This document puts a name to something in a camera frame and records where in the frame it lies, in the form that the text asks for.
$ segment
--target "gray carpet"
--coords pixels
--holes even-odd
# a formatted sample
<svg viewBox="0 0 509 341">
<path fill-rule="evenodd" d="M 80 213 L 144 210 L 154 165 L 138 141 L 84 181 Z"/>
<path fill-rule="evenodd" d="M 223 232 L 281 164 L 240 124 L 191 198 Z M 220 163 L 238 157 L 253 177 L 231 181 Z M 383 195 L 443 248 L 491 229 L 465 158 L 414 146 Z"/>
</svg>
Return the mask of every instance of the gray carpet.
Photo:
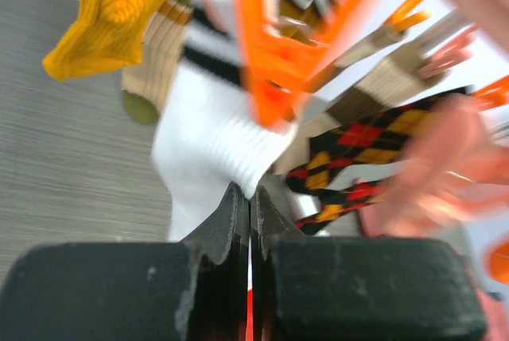
<svg viewBox="0 0 509 341">
<path fill-rule="evenodd" d="M 170 198 L 154 127 L 124 113 L 118 73 L 60 83 L 41 60 L 74 0 L 0 0 L 0 282 L 43 242 L 163 240 Z"/>
</svg>

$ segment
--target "argyle sock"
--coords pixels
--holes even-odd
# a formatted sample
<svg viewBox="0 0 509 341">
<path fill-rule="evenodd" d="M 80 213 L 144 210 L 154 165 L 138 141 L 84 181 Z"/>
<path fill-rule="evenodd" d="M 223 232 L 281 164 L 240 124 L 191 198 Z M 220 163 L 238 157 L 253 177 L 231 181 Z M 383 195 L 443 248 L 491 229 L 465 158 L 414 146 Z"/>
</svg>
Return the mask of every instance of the argyle sock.
<svg viewBox="0 0 509 341">
<path fill-rule="evenodd" d="M 142 61 L 150 16 L 165 0 L 80 0 L 75 23 L 44 59 L 55 79 L 111 72 Z"/>
<path fill-rule="evenodd" d="M 318 196 L 324 189 L 330 189 L 331 183 L 343 174 L 349 176 L 348 168 L 394 163 L 408 139 L 436 117 L 430 111 L 433 105 L 453 93 L 465 94 L 467 88 L 457 88 L 373 114 L 310 138 L 311 159 L 288 173 L 288 187 L 296 193 Z"/>
<path fill-rule="evenodd" d="M 168 0 L 153 14 L 143 43 L 143 61 L 122 70 L 122 90 L 148 100 L 161 112 L 173 83 L 185 25 L 192 15 L 190 0 Z"/>
</svg>

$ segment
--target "brown sock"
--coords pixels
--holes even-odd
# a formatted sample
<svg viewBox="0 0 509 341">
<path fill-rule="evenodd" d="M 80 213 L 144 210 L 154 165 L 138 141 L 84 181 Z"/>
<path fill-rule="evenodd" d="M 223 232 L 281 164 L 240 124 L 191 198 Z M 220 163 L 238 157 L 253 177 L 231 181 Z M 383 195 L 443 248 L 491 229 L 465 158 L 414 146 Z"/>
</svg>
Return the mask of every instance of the brown sock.
<svg viewBox="0 0 509 341">
<path fill-rule="evenodd" d="M 274 172 L 286 174 L 309 161 L 311 137 L 396 107 L 446 77 L 447 72 L 442 72 L 429 79 L 419 79 L 414 73 L 425 62 L 414 42 L 402 45 L 384 57 L 359 82 L 334 99 L 323 113 L 300 125 L 293 143 L 276 161 Z"/>
<path fill-rule="evenodd" d="M 406 33 L 404 32 L 396 33 L 390 26 L 383 25 L 373 33 L 367 35 L 364 39 L 355 43 L 337 62 L 335 62 L 334 67 L 336 71 L 333 77 L 338 76 L 350 65 L 374 55 L 381 49 L 398 43 L 405 38 L 405 35 Z M 403 100 L 404 99 L 397 101 L 395 104 L 397 105 Z M 372 113 L 375 113 L 379 111 L 379 109 L 384 109 L 381 103 L 373 103 L 374 101 L 376 102 L 370 95 L 367 95 L 363 90 L 362 93 L 359 93 L 356 86 L 353 86 L 336 98 L 329 105 L 329 109 L 336 112 L 335 109 L 338 107 L 339 111 L 343 109 L 347 110 L 347 115 L 354 117 L 357 112 L 359 112 L 360 117 L 363 117 L 363 111 L 372 111 Z M 309 160 L 309 138 L 316 137 L 340 126 L 343 122 L 339 120 L 338 116 L 338 114 L 330 114 L 325 111 L 313 119 L 300 124 L 292 144 L 276 161 L 274 173 L 286 174 L 289 170 L 307 162 Z"/>
</svg>

